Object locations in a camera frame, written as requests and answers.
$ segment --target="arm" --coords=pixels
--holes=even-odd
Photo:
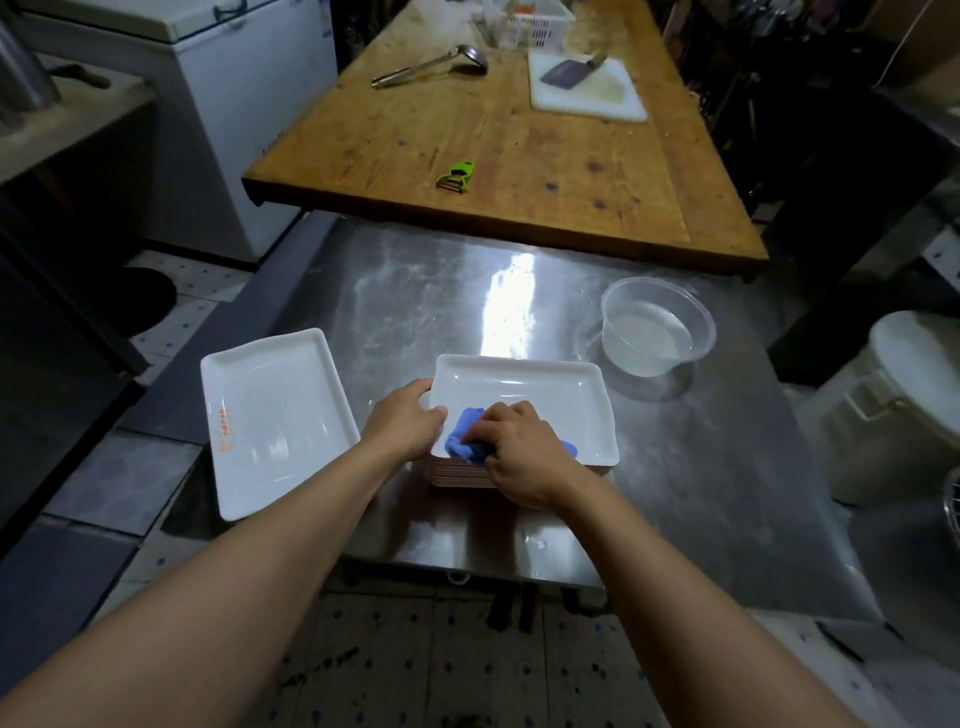
[[[470,439],[496,446],[487,470],[507,497],[551,508],[579,539],[672,725],[860,725],[610,482],[570,457],[529,402],[495,404]]]
[[[229,726],[280,663],[383,482],[427,452],[446,410],[418,379],[360,443],[57,652],[0,702],[0,725]]]

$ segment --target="wooden table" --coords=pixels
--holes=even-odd
[[[766,260],[645,3],[586,0],[564,49],[609,49],[627,67],[643,124],[535,111],[526,56],[488,47],[479,4],[411,0],[301,121],[246,174],[278,202],[446,231],[751,272]],[[486,76],[441,66],[375,90],[374,76],[469,42]],[[465,195],[435,188],[476,164]]]

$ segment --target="water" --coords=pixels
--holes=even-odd
[[[604,351],[614,364],[632,375],[658,376],[689,358],[693,339],[680,319],[654,303],[628,306],[604,326]]]

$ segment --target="hand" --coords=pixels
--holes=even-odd
[[[360,442],[377,444],[403,462],[429,452],[446,420],[446,407],[420,406],[420,395],[432,385],[433,379],[414,379],[380,400],[367,418]]]
[[[491,482],[527,508],[554,508],[564,489],[585,472],[528,401],[492,406],[460,438],[463,443],[471,440],[496,447],[496,455],[486,462]]]

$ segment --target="green peeler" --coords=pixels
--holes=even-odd
[[[437,188],[448,189],[462,195],[467,191],[467,185],[472,174],[473,162],[462,161],[459,164],[454,164],[450,167],[449,172],[437,178]]]

